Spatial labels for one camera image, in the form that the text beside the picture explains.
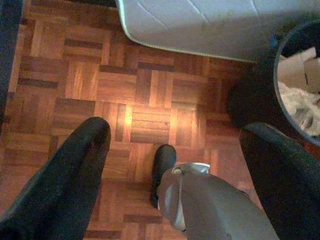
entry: black trash bin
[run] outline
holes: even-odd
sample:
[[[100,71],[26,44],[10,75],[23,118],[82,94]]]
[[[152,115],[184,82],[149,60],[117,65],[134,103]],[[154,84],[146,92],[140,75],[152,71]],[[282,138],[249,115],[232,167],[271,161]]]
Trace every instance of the black trash bin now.
[[[298,141],[307,139],[320,147],[320,138],[300,129],[284,106],[278,87],[280,55],[289,57],[309,48],[320,56],[320,20],[301,24],[292,29],[267,58],[255,66],[228,94],[228,113],[237,128],[253,122],[275,126]]]

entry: wooden floor tile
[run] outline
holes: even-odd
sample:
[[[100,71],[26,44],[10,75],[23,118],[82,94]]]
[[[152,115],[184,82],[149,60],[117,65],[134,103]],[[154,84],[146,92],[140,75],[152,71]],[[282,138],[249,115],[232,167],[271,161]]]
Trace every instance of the wooden floor tile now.
[[[228,91],[252,64],[132,42],[118,11],[25,0],[0,135],[0,215],[87,118],[105,119],[110,151],[85,240],[185,240],[150,204],[157,148],[210,173],[259,206],[227,115]]]

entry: shoe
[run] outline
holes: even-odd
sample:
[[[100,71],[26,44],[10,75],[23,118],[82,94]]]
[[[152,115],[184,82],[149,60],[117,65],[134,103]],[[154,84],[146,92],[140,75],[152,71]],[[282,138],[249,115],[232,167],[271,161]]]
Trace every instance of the shoe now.
[[[161,145],[155,153],[152,168],[152,189],[150,201],[154,208],[158,208],[157,189],[160,185],[161,178],[165,171],[176,165],[177,153],[173,146],[165,144]]]

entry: gray trouser leg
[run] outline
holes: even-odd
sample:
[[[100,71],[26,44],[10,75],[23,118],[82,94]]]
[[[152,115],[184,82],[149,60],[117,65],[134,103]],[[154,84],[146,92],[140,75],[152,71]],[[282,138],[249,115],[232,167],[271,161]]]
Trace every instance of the gray trouser leg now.
[[[157,195],[162,215],[189,240],[277,240],[267,216],[206,164],[167,170]]]

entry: mattress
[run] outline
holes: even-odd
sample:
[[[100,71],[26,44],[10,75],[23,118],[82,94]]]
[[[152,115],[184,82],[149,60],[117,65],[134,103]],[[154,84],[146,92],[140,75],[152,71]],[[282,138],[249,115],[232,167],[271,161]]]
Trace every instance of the mattress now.
[[[317,16],[320,0],[117,0],[117,7],[136,43],[255,62],[274,34]]]

